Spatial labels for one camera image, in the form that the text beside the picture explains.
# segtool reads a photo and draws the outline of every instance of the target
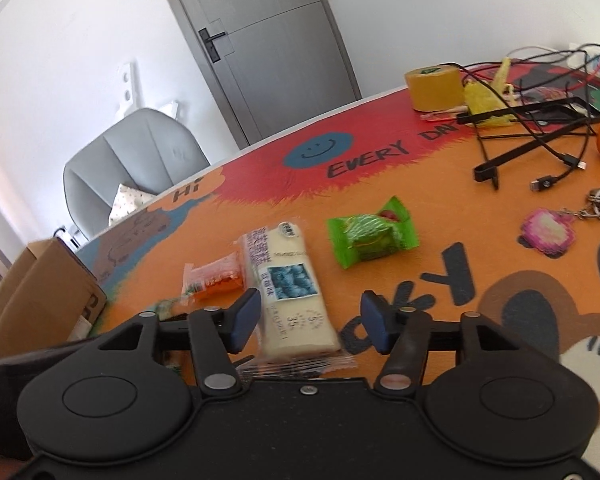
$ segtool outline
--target blue smiley face painting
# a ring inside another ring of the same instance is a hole
[[[312,168],[342,155],[353,144],[353,136],[332,132],[312,137],[292,149],[284,159],[284,165],[295,170]]]

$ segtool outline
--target adhesive tape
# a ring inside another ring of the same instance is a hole
[[[464,104],[460,71],[455,66],[427,66],[404,75],[414,110],[439,112]]]

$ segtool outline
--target pink fuzzy pendant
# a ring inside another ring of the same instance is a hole
[[[576,239],[576,233],[571,227],[573,219],[569,214],[537,209],[522,224],[522,236],[547,256],[564,254]]]

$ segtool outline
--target gray door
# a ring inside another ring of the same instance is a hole
[[[356,99],[321,0],[180,1],[250,143]]]

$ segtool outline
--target orange wrapped candy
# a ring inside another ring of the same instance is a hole
[[[182,295],[195,300],[204,300],[214,294],[244,288],[244,273],[237,253],[220,260],[196,267],[185,264],[182,277]]]

